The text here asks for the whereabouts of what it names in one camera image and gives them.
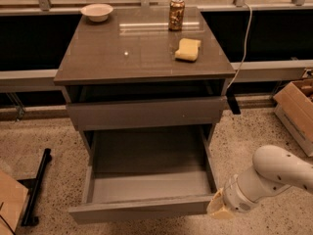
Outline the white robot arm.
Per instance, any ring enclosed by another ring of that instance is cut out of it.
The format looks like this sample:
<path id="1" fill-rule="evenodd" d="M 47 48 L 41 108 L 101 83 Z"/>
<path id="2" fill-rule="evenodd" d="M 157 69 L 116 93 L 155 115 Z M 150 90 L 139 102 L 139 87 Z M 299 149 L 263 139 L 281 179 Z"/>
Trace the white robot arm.
<path id="1" fill-rule="evenodd" d="M 291 187 L 312 194 L 313 165 L 278 146 L 262 146 L 254 152 L 252 166 L 230 177 L 214 195 L 207 211 L 212 218 L 230 219 Z"/>

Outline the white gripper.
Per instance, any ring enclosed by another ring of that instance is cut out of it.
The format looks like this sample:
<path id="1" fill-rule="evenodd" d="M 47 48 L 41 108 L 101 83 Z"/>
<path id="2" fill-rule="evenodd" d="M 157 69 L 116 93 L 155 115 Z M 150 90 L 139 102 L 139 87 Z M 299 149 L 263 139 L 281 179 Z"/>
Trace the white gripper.
<path id="1" fill-rule="evenodd" d="M 233 212 L 246 213 L 257 207 L 257 203 L 249 200 L 241 191 L 238 175 L 233 175 L 226 181 L 223 189 L 220 188 L 207 207 L 207 213 L 214 219 L 231 219 Z"/>

